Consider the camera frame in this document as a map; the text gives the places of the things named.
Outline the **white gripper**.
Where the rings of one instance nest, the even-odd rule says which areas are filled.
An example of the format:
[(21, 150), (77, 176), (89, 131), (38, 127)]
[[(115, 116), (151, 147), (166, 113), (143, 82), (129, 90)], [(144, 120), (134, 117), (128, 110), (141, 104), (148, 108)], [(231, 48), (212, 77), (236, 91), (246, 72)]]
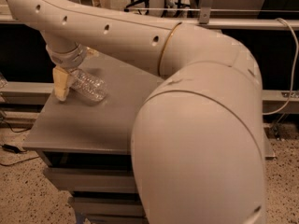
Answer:
[(70, 88), (74, 83), (74, 79), (68, 70), (64, 68), (75, 68), (80, 66), (86, 56), (88, 58), (98, 57), (99, 52), (95, 49), (86, 48), (78, 45), (75, 49), (68, 52), (56, 52), (49, 46), (46, 46), (51, 61), (58, 65), (52, 70), (54, 81), (54, 94), (59, 101), (64, 102), (68, 96)]

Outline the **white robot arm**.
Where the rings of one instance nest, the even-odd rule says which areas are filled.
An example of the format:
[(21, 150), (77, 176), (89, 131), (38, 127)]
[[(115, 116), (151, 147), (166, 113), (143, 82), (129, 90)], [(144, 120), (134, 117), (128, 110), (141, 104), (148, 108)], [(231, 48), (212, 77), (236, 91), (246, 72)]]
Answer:
[(7, 0), (46, 35), (163, 78), (135, 119), (131, 153), (149, 224), (266, 224), (262, 78), (230, 36), (68, 0)]

